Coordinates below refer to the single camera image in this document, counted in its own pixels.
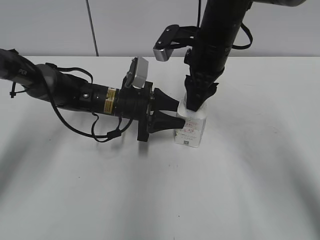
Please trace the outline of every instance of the white table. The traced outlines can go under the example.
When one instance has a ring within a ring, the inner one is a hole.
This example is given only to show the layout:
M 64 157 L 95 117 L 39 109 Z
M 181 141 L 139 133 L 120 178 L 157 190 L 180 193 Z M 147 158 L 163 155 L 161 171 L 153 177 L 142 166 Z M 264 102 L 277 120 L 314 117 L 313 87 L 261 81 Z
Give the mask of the white table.
M 29 57 L 81 67 L 120 88 L 130 57 Z M 184 95 L 182 58 L 149 60 L 148 80 Z M 209 99 L 200 148 L 171 130 L 96 143 L 49 103 L 0 81 L 1 240 L 320 238 L 320 58 L 237 57 Z M 62 111 L 90 131 L 89 113 Z M 103 116 L 100 133 L 117 119 Z

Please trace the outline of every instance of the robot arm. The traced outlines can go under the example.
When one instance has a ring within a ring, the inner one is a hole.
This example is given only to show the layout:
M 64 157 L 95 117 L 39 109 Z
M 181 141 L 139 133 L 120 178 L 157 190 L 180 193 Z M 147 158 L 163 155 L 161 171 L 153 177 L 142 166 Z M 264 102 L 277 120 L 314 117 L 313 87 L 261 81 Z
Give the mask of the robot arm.
M 254 2 L 298 6 L 305 0 L 255 0 Z M 168 26 L 157 40 L 153 51 L 159 61 L 167 61 L 173 49 L 191 46 L 184 62 L 190 75 L 184 85 L 186 106 L 197 111 L 217 91 L 217 78 L 224 72 L 234 41 L 252 0 L 208 0 L 200 28 Z
M 66 74 L 80 71 L 91 78 L 85 79 Z M 85 137 L 94 138 L 98 142 L 107 142 L 120 137 L 133 120 L 138 121 L 137 140 L 147 142 L 149 134 L 167 130 L 181 129 L 185 120 L 167 115 L 161 111 L 176 112 L 179 102 L 164 94 L 159 88 L 152 90 L 153 83 L 146 81 L 148 62 L 142 57 L 132 60 L 130 69 L 122 81 L 121 89 L 93 84 L 92 75 L 84 69 L 60 68 L 52 63 L 34 65 L 20 56 L 15 50 L 0 49 L 0 79 L 13 82 L 10 93 L 16 95 L 16 83 L 24 87 L 29 96 L 50 102 L 56 115 L 70 130 Z M 91 134 L 81 132 L 70 126 L 60 114 L 58 108 L 119 117 L 116 130 L 107 135 L 95 135 L 94 122 Z M 122 118 L 130 119 L 120 129 Z

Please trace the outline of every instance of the yellow label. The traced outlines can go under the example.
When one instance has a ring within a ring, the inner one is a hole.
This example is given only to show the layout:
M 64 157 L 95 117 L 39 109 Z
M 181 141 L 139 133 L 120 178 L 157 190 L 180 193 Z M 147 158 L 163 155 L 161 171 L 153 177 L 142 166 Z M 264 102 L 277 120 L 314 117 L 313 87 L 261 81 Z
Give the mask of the yellow label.
M 108 92 L 106 94 L 106 99 L 104 103 L 104 112 L 106 114 L 112 114 L 112 108 L 114 106 L 115 96 L 116 96 L 116 89 L 109 87 Z

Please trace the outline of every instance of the white container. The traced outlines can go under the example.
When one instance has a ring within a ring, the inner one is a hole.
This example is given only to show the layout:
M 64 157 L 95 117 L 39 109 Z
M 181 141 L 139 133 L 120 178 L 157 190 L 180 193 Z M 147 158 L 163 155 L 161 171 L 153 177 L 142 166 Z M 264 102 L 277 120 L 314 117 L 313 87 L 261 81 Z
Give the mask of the white container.
M 198 111 L 188 110 L 187 94 L 185 94 L 184 99 L 179 103 L 176 116 L 184 119 L 185 125 L 183 129 L 174 130 L 175 143 L 198 148 L 205 130 L 207 103 L 204 102 Z

